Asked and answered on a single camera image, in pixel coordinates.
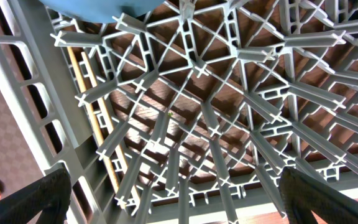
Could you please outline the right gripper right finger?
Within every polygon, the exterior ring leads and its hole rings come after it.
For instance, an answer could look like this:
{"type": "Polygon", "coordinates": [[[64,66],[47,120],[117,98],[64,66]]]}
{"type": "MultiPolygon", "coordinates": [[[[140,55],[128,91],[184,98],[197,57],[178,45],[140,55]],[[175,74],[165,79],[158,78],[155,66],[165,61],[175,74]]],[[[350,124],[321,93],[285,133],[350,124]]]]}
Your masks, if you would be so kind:
{"type": "Polygon", "coordinates": [[[358,223],[358,201],[292,168],[285,167],[279,191],[290,223],[358,223]]]}

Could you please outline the wooden chopstick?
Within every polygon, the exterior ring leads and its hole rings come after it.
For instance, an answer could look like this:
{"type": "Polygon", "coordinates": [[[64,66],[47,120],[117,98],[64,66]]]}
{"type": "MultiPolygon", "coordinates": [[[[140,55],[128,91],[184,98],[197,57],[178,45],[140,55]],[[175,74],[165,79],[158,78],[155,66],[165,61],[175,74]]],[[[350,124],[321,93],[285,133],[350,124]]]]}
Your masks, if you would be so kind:
{"type": "MultiPolygon", "coordinates": [[[[98,86],[98,82],[96,81],[96,76],[95,76],[94,71],[91,67],[91,64],[90,64],[90,61],[88,58],[88,54],[86,52],[82,52],[81,56],[83,57],[83,61],[85,63],[92,87],[98,86]]],[[[101,114],[103,115],[104,121],[107,125],[107,129],[108,129],[109,133],[112,133],[114,131],[114,126],[113,126],[111,116],[108,112],[108,109],[106,107],[106,103],[105,103],[105,100],[103,99],[103,97],[98,99],[98,104],[99,104],[99,107],[101,110],[101,114]]],[[[117,154],[117,158],[119,159],[119,162],[121,164],[123,173],[125,174],[128,169],[128,165],[127,165],[127,160],[124,156],[122,147],[120,145],[118,145],[118,147],[116,148],[116,154],[117,154]]],[[[138,207],[140,204],[140,197],[139,197],[139,193],[138,193],[136,187],[132,188],[131,195],[133,196],[135,204],[138,207]]]]}
{"type": "MultiPolygon", "coordinates": [[[[81,73],[81,70],[80,70],[80,66],[79,66],[78,61],[77,61],[77,59],[75,57],[73,49],[71,47],[67,47],[67,51],[68,51],[68,54],[69,54],[71,64],[73,66],[73,70],[74,70],[74,73],[75,73],[75,77],[76,77],[80,92],[83,93],[83,92],[86,91],[86,85],[85,85],[85,81],[83,79],[83,76],[82,76],[82,73],[81,73]]],[[[94,135],[96,137],[96,142],[97,142],[98,146],[100,146],[104,142],[104,138],[103,138],[102,132],[100,130],[98,120],[97,120],[97,118],[96,118],[96,116],[94,114],[93,106],[92,105],[85,105],[85,108],[86,108],[86,112],[87,112],[87,115],[88,115],[90,123],[91,123],[92,130],[93,130],[94,135]]],[[[111,181],[113,190],[114,190],[115,193],[117,193],[117,191],[119,189],[119,182],[118,182],[118,179],[116,177],[116,174],[114,173],[111,160],[106,158],[106,157],[103,157],[102,161],[104,163],[104,166],[106,167],[106,170],[107,170],[109,179],[111,181]]]]}

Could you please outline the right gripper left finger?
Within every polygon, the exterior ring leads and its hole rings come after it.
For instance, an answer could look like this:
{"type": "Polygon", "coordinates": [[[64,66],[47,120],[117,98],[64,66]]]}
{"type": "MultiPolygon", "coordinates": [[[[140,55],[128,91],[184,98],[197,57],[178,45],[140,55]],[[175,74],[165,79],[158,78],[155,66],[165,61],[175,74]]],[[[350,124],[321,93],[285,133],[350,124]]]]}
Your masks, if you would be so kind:
{"type": "Polygon", "coordinates": [[[0,200],[0,223],[63,224],[70,206],[71,180],[65,168],[57,169],[0,200]]]}

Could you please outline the dark blue plate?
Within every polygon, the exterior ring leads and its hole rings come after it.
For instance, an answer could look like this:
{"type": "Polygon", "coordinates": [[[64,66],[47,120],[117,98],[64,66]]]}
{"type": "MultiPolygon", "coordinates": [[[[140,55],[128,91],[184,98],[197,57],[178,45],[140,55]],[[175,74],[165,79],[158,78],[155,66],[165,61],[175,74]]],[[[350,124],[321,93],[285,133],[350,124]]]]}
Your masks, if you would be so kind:
{"type": "Polygon", "coordinates": [[[112,23],[125,13],[139,17],[161,5],[164,0],[40,0],[65,16],[95,23],[112,23]]]}

